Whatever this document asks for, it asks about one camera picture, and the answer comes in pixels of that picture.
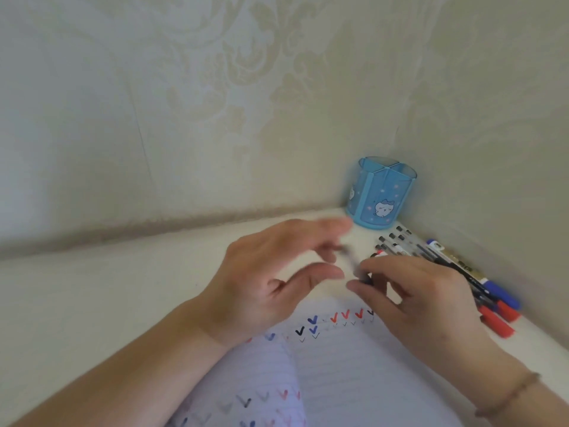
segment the notebook page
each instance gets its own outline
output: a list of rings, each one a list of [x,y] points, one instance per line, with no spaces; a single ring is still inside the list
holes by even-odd
[[[361,302],[304,302],[287,328],[311,427],[462,425],[426,367]]]
[[[167,427],[304,427],[294,359],[273,329],[233,349],[196,385]]]

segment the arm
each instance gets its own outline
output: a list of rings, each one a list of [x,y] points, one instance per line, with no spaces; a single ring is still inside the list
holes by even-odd
[[[312,288],[343,278],[334,262],[350,219],[289,220],[232,243],[198,297],[33,409],[12,427],[163,427],[203,376],[231,348],[294,311]],[[276,274],[315,250],[326,262]]]
[[[443,376],[478,409],[494,408],[531,372],[503,351],[480,323],[468,283],[459,273],[415,257],[376,257],[361,263],[374,287],[358,281],[359,295],[420,360]],[[390,282],[402,302],[387,296]],[[495,427],[561,427],[569,405],[537,381],[488,421]]]

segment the blue pen holder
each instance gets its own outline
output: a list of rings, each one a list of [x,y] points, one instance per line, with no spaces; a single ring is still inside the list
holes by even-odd
[[[417,173],[410,166],[388,157],[364,157],[359,160],[359,168],[358,179],[350,189],[346,212],[364,228],[390,228]]]

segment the cartoon cat sticker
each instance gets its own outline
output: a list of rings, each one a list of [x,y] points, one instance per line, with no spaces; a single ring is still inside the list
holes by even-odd
[[[378,217],[387,216],[391,211],[393,211],[394,205],[395,201],[388,201],[387,199],[382,200],[375,205],[375,215]]]

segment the braided bracelet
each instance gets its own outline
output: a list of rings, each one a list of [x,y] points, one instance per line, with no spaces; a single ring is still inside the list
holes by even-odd
[[[508,407],[508,405],[512,402],[512,400],[516,399],[528,387],[535,384],[539,380],[540,377],[541,377],[541,375],[539,373],[530,373],[530,375],[528,375],[528,377],[526,379],[524,379],[523,382],[514,389],[514,391],[509,393],[501,403],[497,404],[493,408],[489,408],[486,410],[478,409],[478,410],[476,410],[474,415],[477,418],[490,418],[490,417],[493,417],[493,416],[499,414],[505,408]]]

